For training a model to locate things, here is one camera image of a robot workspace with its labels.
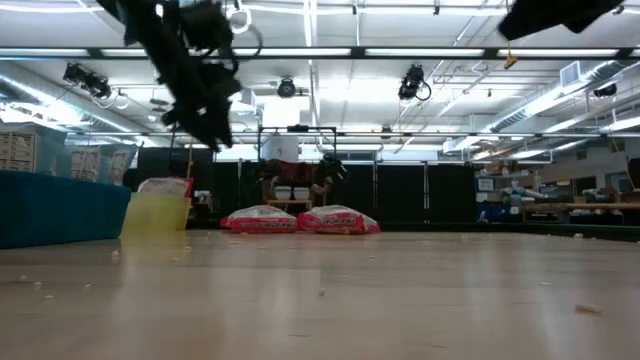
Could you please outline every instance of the debris on floor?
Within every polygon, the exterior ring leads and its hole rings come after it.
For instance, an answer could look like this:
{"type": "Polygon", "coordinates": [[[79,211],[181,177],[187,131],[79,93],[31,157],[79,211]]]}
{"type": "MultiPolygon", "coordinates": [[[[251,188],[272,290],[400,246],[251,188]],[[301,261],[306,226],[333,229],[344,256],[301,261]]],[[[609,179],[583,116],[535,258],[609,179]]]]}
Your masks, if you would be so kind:
{"type": "Polygon", "coordinates": [[[602,315],[602,309],[598,306],[593,305],[576,304],[575,312],[578,314],[602,315]]]}

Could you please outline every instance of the wooden floor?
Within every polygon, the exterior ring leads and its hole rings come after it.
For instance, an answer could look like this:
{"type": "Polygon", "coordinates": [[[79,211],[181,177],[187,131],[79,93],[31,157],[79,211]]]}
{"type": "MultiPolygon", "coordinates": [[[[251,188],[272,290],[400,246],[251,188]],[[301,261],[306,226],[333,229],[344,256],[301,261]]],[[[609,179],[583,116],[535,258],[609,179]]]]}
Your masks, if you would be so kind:
{"type": "Polygon", "coordinates": [[[635,243],[190,232],[0,251],[3,360],[638,354],[635,243]]]}

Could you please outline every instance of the blue tablecloth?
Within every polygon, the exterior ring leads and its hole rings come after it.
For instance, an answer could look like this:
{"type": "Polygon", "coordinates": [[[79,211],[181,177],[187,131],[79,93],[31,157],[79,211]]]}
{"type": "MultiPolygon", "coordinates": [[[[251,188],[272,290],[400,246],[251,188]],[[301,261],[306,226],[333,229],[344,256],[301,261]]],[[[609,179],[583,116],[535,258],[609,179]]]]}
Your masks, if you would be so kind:
{"type": "Polygon", "coordinates": [[[130,198],[123,186],[0,170],[0,248],[117,238],[130,198]]]}

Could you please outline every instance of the yellow plastic container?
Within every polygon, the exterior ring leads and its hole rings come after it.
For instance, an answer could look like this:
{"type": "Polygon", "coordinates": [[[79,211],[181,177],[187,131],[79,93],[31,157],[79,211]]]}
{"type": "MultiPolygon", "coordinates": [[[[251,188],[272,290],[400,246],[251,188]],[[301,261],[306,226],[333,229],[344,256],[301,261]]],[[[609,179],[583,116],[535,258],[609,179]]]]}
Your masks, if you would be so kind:
{"type": "Polygon", "coordinates": [[[186,228],[191,199],[153,193],[131,195],[123,236],[172,233],[186,228]]]}

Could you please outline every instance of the red and white bag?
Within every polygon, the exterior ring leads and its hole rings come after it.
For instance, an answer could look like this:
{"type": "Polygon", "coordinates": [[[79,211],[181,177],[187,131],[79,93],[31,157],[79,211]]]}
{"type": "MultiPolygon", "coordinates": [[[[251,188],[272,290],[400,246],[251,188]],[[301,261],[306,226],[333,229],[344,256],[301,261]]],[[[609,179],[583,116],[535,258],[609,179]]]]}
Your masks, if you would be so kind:
{"type": "Polygon", "coordinates": [[[266,205],[238,210],[223,218],[220,226],[240,233],[289,233],[298,230],[295,216],[266,205]]]}
{"type": "Polygon", "coordinates": [[[380,226],[370,217],[345,206],[331,205],[313,208],[298,216],[298,226],[304,230],[326,234],[379,233],[380,226]]]}

